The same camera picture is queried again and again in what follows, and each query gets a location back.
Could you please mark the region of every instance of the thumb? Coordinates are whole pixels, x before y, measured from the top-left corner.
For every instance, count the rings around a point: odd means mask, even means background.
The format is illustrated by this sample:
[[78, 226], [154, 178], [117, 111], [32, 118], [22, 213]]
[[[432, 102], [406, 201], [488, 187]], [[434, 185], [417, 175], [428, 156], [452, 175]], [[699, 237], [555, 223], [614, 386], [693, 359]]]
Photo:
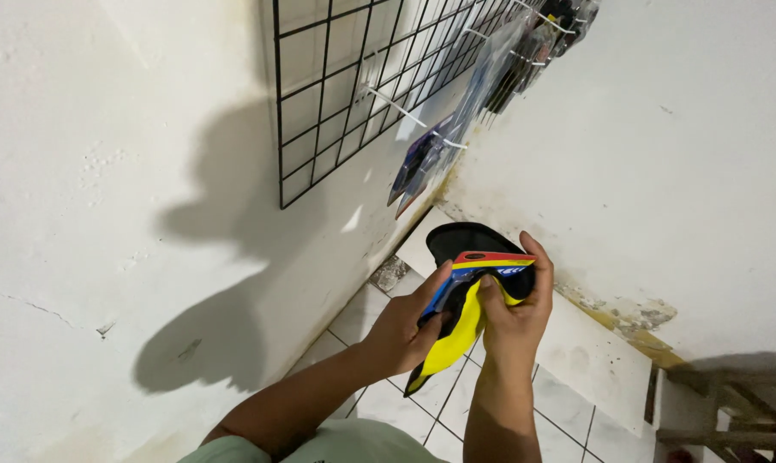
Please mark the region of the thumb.
[[442, 323], [444, 313], [438, 313], [431, 317], [425, 326], [422, 327], [413, 338], [414, 349], [418, 349], [419, 352], [424, 352], [427, 355], [434, 347], [434, 343], [439, 338], [439, 333], [442, 331]]
[[502, 317], [508, 315], [502, 291], [499, 290], [499, 285], [490, 275], [483, 276], [479, 281], [479, 291], [476, 292], [476, 297], [479, 299], [479, 305], [485, 310], [488, 321], [492, 324], [504, 320]]

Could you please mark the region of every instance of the hand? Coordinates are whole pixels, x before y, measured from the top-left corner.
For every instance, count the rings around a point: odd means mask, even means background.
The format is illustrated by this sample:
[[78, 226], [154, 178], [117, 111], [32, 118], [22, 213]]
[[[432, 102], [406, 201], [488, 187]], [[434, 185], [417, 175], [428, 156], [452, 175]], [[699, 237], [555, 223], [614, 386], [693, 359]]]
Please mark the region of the hand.
[[373, 372], [375, 381], [410, 372], [431, 351], [442, 329], [443, 315], [434, 316], [420, 330], [416, 321], [450, 277], [450, 267], [448, 260], [413, 294], [391, 299], [368, 335], [357, 344], [363, 366]]
[[499, 286], [489, 275], [482, 277], [477, 293], [487, 317], [483, 340], [487, 356], [499, 374], [515, 381], [530, 379], [537, 346], [553, 308], [553, 263], [542, 245], [525, 231], [519, 233], [519, 242], [528, 254], [537, 257], [533, 263], [536, 283], [527, 299], [516, 307], [506, 307]]

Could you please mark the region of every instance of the wire grid panel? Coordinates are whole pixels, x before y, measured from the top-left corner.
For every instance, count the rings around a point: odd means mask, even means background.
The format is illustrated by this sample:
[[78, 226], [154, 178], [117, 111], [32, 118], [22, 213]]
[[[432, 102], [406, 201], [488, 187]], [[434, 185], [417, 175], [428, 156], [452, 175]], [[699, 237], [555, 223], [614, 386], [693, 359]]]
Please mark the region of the wire grid panel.
[[273, 0], [279, 206], [290, 206], [473, 65], [510, 0]]

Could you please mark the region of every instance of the light green shirt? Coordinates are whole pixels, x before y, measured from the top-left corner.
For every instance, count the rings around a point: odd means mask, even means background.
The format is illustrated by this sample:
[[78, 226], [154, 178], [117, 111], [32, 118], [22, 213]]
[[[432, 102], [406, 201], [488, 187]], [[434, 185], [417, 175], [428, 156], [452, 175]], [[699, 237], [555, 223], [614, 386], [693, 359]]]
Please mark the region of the light green shirt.
[[[413, 437], [390, 424], [364, 418], [328, 420], [316, 436], [282, 463], [439, 463]], [[270, 463], [270, 456], [246, 439], [220, 437], [180, 463]]]

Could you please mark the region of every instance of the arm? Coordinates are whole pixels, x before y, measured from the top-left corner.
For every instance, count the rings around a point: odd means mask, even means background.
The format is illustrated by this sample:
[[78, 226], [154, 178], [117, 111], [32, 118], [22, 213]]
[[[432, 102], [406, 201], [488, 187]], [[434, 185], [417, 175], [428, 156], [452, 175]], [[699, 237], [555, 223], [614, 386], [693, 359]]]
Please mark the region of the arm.
[[416, 320], [450, 275], [450, 262], [413, 294], [393, 298], [362, 342], [266, 387], [237, 405], [203, 444], [236, 435], [275, 460], [286, 457], [363, 387], [409, 372], [431, 350], [442, 328], [435, 316], [417, 332]]
[[520, 233], [519, 241], [537, 256], [531, 295], [508, 308], [490, 277], [483, 278], [478, 292], [488, 322], [483, 337], [487, 356], [467, 416], [465, 463], [542, 461], [533, 421], [531, 372], [553, 307], [553, 264], [526, 232]]

